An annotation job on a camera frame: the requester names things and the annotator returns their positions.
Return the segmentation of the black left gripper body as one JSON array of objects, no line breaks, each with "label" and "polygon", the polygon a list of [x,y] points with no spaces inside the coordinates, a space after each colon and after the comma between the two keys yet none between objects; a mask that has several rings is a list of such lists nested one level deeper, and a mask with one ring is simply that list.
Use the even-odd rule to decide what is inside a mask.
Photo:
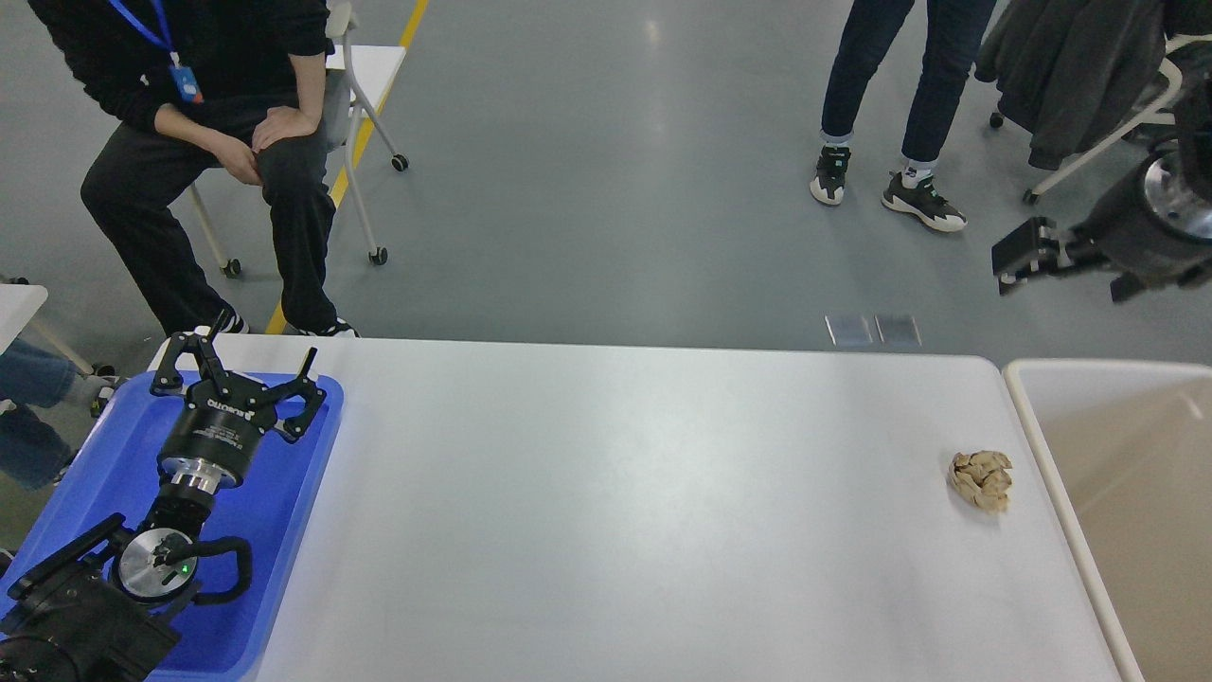
[{"label": "black left gripper body", "polygon": [[233,379],[225,392],[208,380],[187,389],[185,409],[158,454],[161,478],[208,469],[221,471],[218,488],[245,483],[276,409],[265,402],[269,386],[256,377]]}]

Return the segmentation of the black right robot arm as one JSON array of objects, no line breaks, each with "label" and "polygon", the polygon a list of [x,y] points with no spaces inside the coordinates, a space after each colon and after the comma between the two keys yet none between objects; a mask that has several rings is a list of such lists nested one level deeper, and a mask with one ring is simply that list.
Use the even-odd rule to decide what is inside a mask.
[{"label": "black right robot arm", "polygon": [[1030,217],[990,250],[999,296],[1033,277],[1113,273],[1110,298],[1147,290],[1196,290],[1210,281],[1210,78],[1183,87],[1174,133],[1104,191],[1086,219],[1057,227]]}]

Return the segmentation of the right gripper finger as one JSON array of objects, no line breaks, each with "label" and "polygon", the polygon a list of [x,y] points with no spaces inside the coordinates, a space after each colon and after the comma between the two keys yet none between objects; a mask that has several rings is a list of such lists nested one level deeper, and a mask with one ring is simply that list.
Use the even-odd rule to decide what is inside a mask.
[{"label": "right gripper finger", "polygon": [[1081,225],[1057,227],[1044,216],[1023,222],[995,243],[990,260],[999,296],[1011,296],[1034,277],[1073,277],[1109,267]]},{"label": "right gripper finger", "polygon": [[1110,298],[1116,305],[1121,305],[1134,297],[1150,290],[1165,290],[1176,286],[1178,290],[1197,290],[1211,280],[1211,263],[1199,263],[1196,267],[1187,268],[1179,275],[1167,277],[1147,279],[1137,273],[1122,273],[1110,283]]}]

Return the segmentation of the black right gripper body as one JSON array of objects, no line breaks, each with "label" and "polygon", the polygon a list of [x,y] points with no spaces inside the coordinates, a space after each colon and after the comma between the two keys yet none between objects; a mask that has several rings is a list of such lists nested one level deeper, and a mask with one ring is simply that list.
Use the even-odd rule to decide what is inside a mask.
[{"label": "black right gripper body", "polygon": [[1122,273],[1167,277],[1210,263],[1210,171],[1142,161],[1077,225]]}]

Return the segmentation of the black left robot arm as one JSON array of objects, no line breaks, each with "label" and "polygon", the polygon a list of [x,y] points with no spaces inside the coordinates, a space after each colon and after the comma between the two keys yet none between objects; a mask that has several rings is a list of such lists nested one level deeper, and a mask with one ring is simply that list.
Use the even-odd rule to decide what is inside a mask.
[{"label": "black left robot arm", "polygon": [[255,548],[239,535],[204,539],[221,491],[245,483],[261,441],[297,443],[328,399],[311,378],[311,346],[275,386],[225,368],[215,340],[225,327],[168,338],[148,391],[181,399],[156,457],[158,493],[130,529],[112,512],[48,554],[8,588],[2,618],[5,681],[143,681],[182,640],[188,607],[236,601],[255,585]]}]

